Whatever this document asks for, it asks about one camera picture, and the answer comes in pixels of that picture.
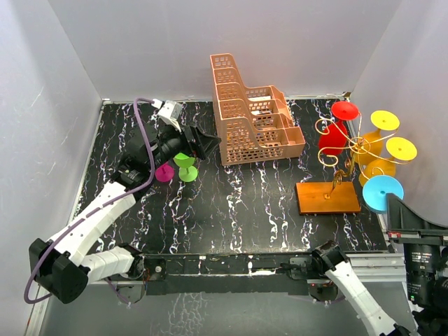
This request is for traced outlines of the green plastic wine glass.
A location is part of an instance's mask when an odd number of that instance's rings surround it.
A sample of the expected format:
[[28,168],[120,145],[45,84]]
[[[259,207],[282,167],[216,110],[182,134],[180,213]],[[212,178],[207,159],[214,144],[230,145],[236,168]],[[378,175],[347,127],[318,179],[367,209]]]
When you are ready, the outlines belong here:
[[178,177],[185,183],[193,182],[198,176],[198,170],[194,166],[195,158],[179,153],[174,157],[174,163],[178,167]]

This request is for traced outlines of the blue plastic wine glass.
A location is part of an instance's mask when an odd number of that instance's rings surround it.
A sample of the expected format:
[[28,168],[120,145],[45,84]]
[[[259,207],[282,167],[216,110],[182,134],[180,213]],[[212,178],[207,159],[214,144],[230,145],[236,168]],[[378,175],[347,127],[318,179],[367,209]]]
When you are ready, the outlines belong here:
[[388,175],[377,175],[370,178],[363,186],[363,199],[369,210],[376,214],[387,212],[386,196],[391,193],[404,197],[404,189],[401,183],[394,177]]

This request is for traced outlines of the magenta plastic wine glass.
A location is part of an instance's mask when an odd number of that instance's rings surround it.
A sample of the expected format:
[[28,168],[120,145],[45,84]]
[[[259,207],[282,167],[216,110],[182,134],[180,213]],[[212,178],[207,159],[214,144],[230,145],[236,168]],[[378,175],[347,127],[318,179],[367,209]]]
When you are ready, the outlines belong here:
[[174,168],[165,163],[155,170],[155,178],[157,181],[166,183],[170,182],[174,177]]

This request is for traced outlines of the red plastic wine glass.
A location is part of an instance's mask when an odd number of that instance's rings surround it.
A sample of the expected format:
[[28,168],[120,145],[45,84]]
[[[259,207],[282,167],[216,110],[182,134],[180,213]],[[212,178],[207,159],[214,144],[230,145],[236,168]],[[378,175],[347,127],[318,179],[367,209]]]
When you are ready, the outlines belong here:
[[332,105],[331,113],[335,122],[331,122],[321,135],[318,147],[324,155],[338,157],[342,154],[348,141],[348,131],[344,124],[359,116],[358,107],[348,101],[339,101]]

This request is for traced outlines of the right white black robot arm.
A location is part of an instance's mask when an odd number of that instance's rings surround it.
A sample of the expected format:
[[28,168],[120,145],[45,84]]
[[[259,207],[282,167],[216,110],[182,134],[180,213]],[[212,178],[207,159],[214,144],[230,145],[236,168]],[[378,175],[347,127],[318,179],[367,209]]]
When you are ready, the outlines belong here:
[[333,241],[311,252],[313,272],[333,282],[353,307],[369,335],[411,335],[388,315],[365,287],[367,282],[400,282],[419,335],[447,334],[447,228],[421,217],[399,196],[386,195],[390,242],[402,245],[367,269],[368,262],[350,260]]

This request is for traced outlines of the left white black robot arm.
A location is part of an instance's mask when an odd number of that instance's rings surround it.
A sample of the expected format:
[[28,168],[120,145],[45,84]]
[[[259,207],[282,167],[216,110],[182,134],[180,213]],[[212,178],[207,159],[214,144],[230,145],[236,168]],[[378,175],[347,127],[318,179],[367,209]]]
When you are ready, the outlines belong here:
[[31,243],[29,280],[68,304],[98,280],[118,274],[138,279],[145,268],[141,252],[121,244],[91,254],[91,246],[148,192],[157,168],[179,153],[204,160],[220,142],[219,137],[205,134],[196,126],[155,129],[147,124],[135,132],[98,196],[51,238]]

